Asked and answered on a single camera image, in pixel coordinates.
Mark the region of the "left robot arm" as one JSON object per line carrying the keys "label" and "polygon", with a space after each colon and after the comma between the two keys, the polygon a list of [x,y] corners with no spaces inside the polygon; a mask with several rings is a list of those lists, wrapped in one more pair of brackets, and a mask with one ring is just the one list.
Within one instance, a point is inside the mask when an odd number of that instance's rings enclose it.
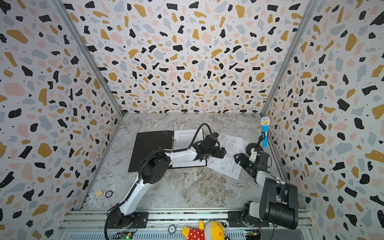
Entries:
{"label": "left robot arm", "polygon": [[167,169],[177,161],[194,163],[209,157],[223,159],[226,153],[226,149],[220,146],[217,137],[212,134],[183,149],[155,148],[140,165],[135,182],[126,196],[107,212],[105,229],[129,226],[134,221],[134,213],[147,190],[159,182]]}

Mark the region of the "printed paper sheet with diagram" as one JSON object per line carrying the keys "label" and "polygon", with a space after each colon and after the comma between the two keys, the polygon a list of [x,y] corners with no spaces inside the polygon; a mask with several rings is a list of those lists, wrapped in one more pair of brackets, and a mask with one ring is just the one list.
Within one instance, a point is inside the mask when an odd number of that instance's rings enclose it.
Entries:
{"label": "printed paper sheet with diagram", "polygon": [[235,162],[234,155],[239,153],[245,154],[248,142],[243,138],[226,134],[219,136],[219,142],[221,147],[225,148],[226,154],[223,159],[209,157],[207,167],[220,174],[238,180],[242,168]]}

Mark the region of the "printed paper sheet top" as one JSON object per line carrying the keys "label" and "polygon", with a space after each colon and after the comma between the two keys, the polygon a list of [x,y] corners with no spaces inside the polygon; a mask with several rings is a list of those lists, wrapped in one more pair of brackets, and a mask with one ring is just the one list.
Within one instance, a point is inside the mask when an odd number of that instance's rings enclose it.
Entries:
{"label": "printed paper sheet top", "polygon": [[[186,148],[190,145],[197,130],[178,130],[174,131],[174,149]],[[190,168],[190,167],[205,167],[207,165],[206,160],[185,160],[173,158],[171,168]]]}

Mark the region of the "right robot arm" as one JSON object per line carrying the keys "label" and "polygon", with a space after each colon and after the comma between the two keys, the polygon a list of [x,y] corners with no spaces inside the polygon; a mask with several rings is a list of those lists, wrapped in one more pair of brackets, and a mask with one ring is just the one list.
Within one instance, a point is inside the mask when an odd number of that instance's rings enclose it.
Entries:
{"label": "right robot arm", "polygon": [[258,203],[248,201],[244,204],[241,219],[247,226],[267,222],[295,230],[299,224],[298,188],[268,171],[269,158],[263,151],[253,152],[250,157],[243,153],[234,155],[235,162],[262,188]]}

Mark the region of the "orange folder black inside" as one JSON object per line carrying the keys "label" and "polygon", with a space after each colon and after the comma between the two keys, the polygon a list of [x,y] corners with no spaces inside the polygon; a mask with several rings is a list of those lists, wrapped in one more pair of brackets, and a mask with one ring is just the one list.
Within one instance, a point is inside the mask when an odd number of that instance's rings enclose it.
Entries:
{"label": "orange folder black inside", "polygon": [[[203,130],[199,130],[198,133],[196,132],[194,137],[195,140],[192,145],[192,150],[195,150],[198,153],[198,144],[203,141]],[[162,149],[175,150],[173,148],[174,131],[154,131],[138,133],[133,148],[129,172],[133,173],[139,171],[141,163],[156,149],[156,147],[161,147]],[[208,156],[197,155],[197,157],[193,160],[207,161],[207,157]]]}

